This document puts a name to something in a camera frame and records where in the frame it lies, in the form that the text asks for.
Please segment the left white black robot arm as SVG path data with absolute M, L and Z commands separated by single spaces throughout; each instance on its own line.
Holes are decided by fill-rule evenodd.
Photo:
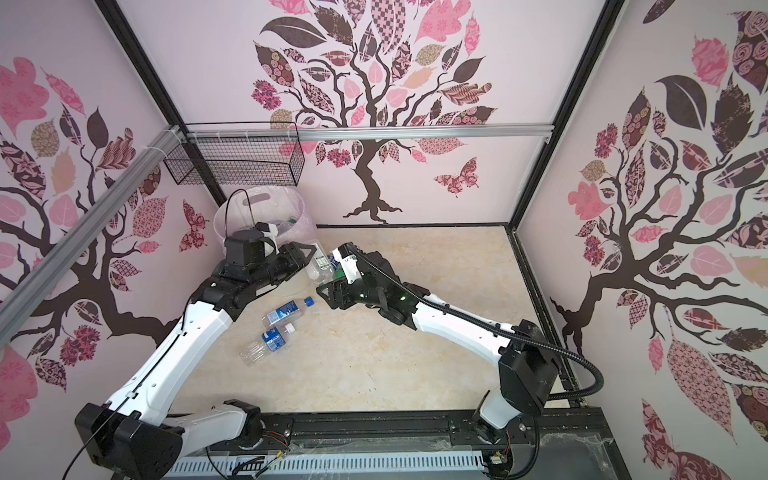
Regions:
M 215 444 L 257 445 L 261 410 L 227 400 L 196 414 L 172 417 L 170 408 L 209 348 L 253 301 L 292 279 L 316 248 L 282 246 L 261 227 L 232 233 L 225 258 L 188 298 L 184 311 L 142 367 L 101 405 L 86 404 L 75 418 L 82 453 L 128 479 L 161 479 L 181 458 Z

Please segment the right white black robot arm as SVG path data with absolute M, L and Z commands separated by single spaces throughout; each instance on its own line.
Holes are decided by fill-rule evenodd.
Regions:
M 495 367 L 498 386 L 483 396 L 471 420 L 481 441 L 495 444 L 513 419 L 542 413 L 562 362 L 538 325 L 499 323 L 458 309 L 426 288 L 402 282 L 380 253 L 354 253 L 351 243 L 331 257 L 343 276 L 317 288 L 331 309 L 364 305 L 395 325 L 447 339 Z

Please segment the clear square bottle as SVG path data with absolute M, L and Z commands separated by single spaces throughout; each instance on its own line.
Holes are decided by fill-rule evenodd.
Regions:
M 332 281 L 334 279 L 335 267 L 331 260 L 318 242 L 312 242 L 311 246 L 314 250 L 306 267 L 308 277 L 316 285 Z

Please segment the blue label bottle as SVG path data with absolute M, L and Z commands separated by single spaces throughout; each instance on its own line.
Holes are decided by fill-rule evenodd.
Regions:
M 255 341 L 248 344 L 240 352 L 239 357 L 246 366 L 253 366 L 268 356 L 286 349 L 295 333 L 296 328 L 293 323 L 266 330 Z
M 276 327 L 278 324 L 294 321 L 304 315 L 314 304 L 315 302 L 312 297 L 290 300 L 269 311 L 263 317 L 263 324 L 269 329 Z

